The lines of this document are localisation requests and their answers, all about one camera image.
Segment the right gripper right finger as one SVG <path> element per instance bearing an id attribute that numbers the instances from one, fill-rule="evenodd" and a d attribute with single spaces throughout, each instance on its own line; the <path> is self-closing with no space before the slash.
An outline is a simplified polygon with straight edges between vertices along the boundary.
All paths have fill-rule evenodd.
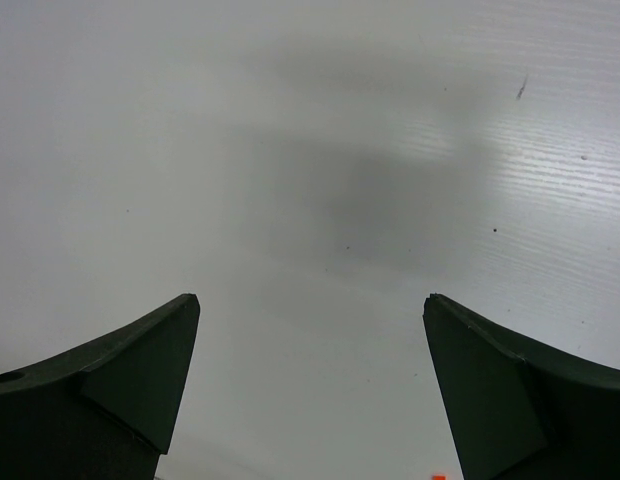
<path id="1" fill-rule="evenodd" d="M 441 294 L 423 323 L 466 479 L 620 479 L 620 370 Z"/>

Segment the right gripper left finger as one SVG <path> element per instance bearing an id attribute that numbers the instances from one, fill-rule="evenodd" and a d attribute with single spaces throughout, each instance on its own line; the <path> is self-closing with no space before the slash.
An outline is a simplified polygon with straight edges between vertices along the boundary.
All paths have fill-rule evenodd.
<path id="1" fill-rule="evenodd" d="M 0 374 L 0 479 L 152 479 L 185 389 L 200 305 L 182 294 Z"/>

